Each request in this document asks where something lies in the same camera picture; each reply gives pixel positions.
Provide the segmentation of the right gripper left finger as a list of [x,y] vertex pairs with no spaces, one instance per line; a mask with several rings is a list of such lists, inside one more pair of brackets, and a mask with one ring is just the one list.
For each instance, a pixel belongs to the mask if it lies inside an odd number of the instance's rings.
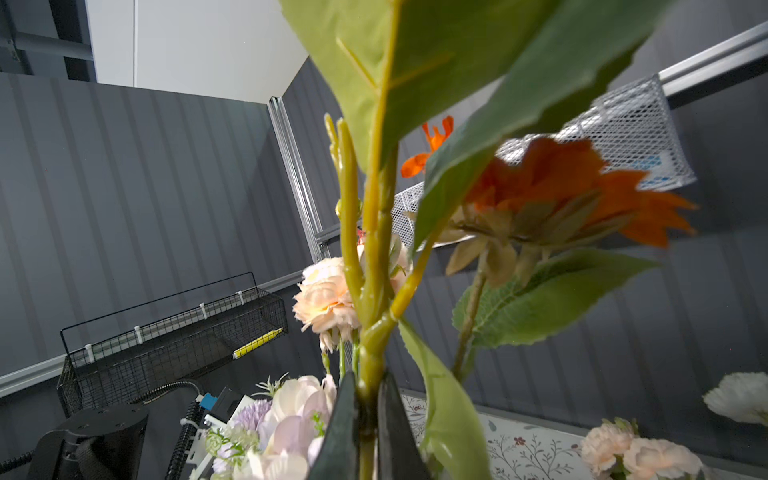
[[354,480],[359,474],[359,420],[356,377],[348,372],[338,389],[323,445],[308,480]]

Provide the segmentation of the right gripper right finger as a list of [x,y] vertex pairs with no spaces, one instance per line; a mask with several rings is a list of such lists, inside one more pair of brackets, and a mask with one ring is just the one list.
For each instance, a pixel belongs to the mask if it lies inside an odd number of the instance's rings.
[[377,400],[377,478],[429,480],[430,474],[416,445],[398,386],[384,373]]

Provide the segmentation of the lilac white flower bunch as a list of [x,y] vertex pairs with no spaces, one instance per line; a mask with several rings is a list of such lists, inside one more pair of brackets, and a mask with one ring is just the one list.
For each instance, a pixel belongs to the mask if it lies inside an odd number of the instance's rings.
[[324,443],[337,397],[330,374],[282,376],[257,385],[225,426],[205,435],[212,479],[306,479]]

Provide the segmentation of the peach peony stem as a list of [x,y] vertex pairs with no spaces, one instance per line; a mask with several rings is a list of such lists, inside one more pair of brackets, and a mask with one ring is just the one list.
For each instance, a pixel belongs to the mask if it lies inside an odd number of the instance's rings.
[[[302,332],[309,329],[318,336],[321,354],[332,353],[340,345],[352,342],[353,334],[359,334],[362,328],[344,267],[342,257],[326,258],[310,265],[304,269],[302,282],[298,284],[299,292],[293,297],[294,316],[301,322]],[[388,261],[390,297],[402,288],[412,269],[407,248],[399,235],[392,235]],[[324,386],[333,378],[326,373],[322,380],[309,375],[300,380]]]

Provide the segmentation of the orange gerbera flower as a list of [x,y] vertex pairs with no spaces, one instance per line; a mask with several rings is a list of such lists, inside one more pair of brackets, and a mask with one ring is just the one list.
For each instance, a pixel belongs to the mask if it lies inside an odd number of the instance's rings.
[[538,137],[519,162],[494,157],[472,172],[445,207],[421,200],[414,246],[429,253],[453,244],[447,275],[476,269],[453,312],[455,379],[467,376],[478,350],[548,339],[651,268],[599,250],[601,240],[620,235],[664,249],[671,231],[694,233],[685,218],[694,204],[645,188],[646,176],[610,167],[587,139]]

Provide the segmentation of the blue hydrangea flower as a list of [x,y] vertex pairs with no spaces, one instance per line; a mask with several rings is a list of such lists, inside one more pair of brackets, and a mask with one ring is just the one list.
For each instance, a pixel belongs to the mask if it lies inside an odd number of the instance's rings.
[[[377,400],[393,376],[430,479],[491,475],[483,428],[451,366],[453,312],[474,266],[413,244],[422,199],[445,207],[501,146],[554,135],[633,60],[665,1],[285,1],[282,13],[334,93],[345,277],[356,351],[359,474],[377,478]],[[413,269],[390,297],[392,235]]]

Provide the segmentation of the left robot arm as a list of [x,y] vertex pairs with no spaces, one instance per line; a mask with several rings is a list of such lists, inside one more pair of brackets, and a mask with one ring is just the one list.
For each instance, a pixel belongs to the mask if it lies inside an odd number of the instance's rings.
[[149,410],[138,404],[84,409],[46,433],[36,448],[1,463],[29,479],[136,479]]

